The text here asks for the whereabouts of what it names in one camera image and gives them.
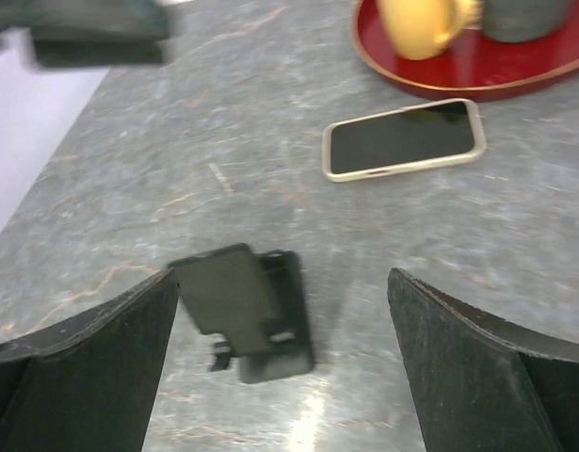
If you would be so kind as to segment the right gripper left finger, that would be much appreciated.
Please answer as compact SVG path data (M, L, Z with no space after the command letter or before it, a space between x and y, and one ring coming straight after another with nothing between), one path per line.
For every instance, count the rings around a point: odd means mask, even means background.
M139 451L177 309L160 271L0 344L0 451Z

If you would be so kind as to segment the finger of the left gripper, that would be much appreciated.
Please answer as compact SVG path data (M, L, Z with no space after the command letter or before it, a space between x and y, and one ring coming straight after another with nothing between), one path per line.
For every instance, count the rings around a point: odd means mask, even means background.
M0 1L0 34L13 28L29 32L43 67L159 65L171 14L143 0Z

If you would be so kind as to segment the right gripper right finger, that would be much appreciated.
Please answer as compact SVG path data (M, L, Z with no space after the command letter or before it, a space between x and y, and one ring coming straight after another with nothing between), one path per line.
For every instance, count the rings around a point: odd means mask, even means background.
M426 450L579 451L579 344L401 268L387 296Z

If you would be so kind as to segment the black folding phone stand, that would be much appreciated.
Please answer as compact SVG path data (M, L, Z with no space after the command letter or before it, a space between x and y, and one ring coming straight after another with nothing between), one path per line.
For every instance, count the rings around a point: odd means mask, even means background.
M256 253L246 243L170 262L181 302L201 334L221 335L211 371L238 361L246 384L310 373L315 367L299 256Z

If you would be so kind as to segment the cream cased phone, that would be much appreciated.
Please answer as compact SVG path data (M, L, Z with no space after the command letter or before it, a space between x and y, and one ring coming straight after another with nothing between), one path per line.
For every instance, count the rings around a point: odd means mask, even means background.
M338 121L322 136L334 183L468 164L486 149L478 105L452 98Z

